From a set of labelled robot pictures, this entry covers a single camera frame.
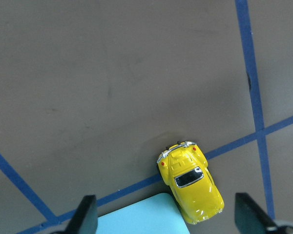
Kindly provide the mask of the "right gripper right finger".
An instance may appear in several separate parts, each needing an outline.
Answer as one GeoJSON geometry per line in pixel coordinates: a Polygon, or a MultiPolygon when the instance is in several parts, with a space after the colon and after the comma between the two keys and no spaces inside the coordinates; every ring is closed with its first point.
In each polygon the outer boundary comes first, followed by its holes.
{"type": "Polygon", "coordinates": [[[248,193],[235,194],[234,222],[241,234],[293,234],[293,223],[273,220],[248,193]]]}

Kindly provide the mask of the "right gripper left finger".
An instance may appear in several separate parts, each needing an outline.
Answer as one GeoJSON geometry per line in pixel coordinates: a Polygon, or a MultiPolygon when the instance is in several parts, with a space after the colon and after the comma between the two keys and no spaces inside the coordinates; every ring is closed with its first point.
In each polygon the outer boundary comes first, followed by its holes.
{"type": "Polygon", "coordinates": [[[97,199],[85,195],[68,223],[64,234],[95,234],[98,227],[97,199]]]}

